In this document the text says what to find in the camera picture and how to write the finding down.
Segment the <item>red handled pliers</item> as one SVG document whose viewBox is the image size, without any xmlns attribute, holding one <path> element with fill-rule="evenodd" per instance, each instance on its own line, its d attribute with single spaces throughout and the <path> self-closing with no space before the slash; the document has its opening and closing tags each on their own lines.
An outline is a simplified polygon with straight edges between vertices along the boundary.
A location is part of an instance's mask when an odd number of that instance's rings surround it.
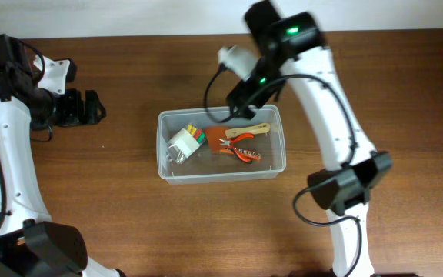
<svg viewBox="0 0 443 277">
<path fill-rule="evenodd" d="M 240 162 L 251 164 L 254 158 L 249 154 L 249 150 L 244 148 L 244 143 L 252 140 L 254 137 L 253 134 L 243 133 L 234 138 L 220 138 L 218 142 L 224 153 L 232 154 Z"/>
</svg>

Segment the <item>red scraper with wooden handle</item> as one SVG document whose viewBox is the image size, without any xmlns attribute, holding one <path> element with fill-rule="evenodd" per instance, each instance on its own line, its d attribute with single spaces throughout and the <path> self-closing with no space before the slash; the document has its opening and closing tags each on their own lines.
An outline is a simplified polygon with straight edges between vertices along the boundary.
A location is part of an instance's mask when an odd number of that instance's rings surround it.
<svg viewBox="0 0 443 277">
<path fill-rule="evenodd" d="M 226 152 L 226 147 L 220 145 L 221 139 L 233 139 L 245 133 L 253 135 L 265 134 L 268 133 L 270 129 L 270 123 L 261 123 L 241 128 L 208 127 L 204 129 L 204 133 L 206 134 L 208 145 L 213 152 Z"/>
</svg>

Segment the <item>orange socket rail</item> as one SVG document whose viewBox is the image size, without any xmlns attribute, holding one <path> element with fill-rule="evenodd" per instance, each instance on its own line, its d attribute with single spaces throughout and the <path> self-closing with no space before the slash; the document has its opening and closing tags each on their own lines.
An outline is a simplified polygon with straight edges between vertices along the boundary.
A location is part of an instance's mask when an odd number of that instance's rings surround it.
<svg viewBox="0 0 443 277">
<path fill-rule="evenodd" d="M 247 149 L 236 148 L 233 146 L 221 149 L 220 153 L 234 155 L 236 159 L 244 163 L 252 163 L 253 161 L 261 160 L 260 153 L 249 151 Z"/>
</svg>

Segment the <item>clear case of coloured bits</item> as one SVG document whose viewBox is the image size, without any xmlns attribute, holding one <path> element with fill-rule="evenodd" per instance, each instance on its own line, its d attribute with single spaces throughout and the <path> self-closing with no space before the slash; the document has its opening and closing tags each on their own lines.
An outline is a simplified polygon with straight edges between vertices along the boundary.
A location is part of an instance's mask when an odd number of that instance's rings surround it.
<svg viewBox="0 0 443 277">
<path fill-rule="evenodd" d="M 207 141 L 204 130 L 187 124 L 168 141 L 167 151 L 172 161 L 182 164 Z"/>
</svg>

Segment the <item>clear plastic container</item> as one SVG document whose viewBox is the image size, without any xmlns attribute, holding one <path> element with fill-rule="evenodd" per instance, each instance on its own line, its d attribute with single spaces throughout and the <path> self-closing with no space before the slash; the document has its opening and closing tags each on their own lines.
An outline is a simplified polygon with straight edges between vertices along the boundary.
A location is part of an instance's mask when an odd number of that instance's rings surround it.
<svg viewBox="0 0 443 277">
<path fill-rule="evenodd" d="M 205 142 L 182 164 L 168 155 L 168 141 L 187 124 L 205 129 L 216 124 L 203 108 L 161 112 L 157 127 L 157 167 L 159 176 L 170 185 L 187 185 L 209 182 L 238 182 L 254 179 L 272 179 L 286 169 L 285 134 L 281 116 L 275 105 L 265 105 L 251 120 L 234 118 L 224 127 L 241 128 L 270 123 L 266 134 L 256 135 L 244 143 L 244 148 L 261 154 L 260 161 L 245 164 L 233 155 L 212 152 Z"/>
</svg>

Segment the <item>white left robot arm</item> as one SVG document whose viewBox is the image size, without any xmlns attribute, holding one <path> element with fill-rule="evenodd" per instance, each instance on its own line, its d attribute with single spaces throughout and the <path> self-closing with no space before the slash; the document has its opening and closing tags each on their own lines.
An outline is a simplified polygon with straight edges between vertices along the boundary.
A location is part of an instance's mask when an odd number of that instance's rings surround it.
<svg viewBox="0 0 443 277">
<path fill-rule="evenodd" d="M 0 35 L 0 276 L 119 276 L 88 255 L 77 228 L 52 221 L 32 158 L 33 131 L 98 124 L 93 90 L 71 88 L 76 65 Z"/>
</svg>

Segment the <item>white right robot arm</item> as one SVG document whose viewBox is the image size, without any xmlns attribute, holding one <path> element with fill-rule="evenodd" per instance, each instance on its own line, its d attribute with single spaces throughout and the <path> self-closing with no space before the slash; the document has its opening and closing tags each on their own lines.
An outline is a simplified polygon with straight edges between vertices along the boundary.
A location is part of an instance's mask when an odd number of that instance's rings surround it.
<svg viewBox="0 0 443 277">
<path fill-rule="evenodd" d="M 336 276 L 373 276 L 368 251 L 367 214 L 371 190 L 392 166 L 360 126 L 335 71 L 331 48 L 309 12 L 283 17 L 270 1 L 259 1 L 244 20 L 259 57 L 232 47 L 218 61 L 241 81 L 226 98 L 229 119 L 255 116 L 270 98 L 290 85 L 318 141 L 324 168 L 307 178 L 294 197 L 311 194 L 325 210 L 331 231 Z"/>
</svg>

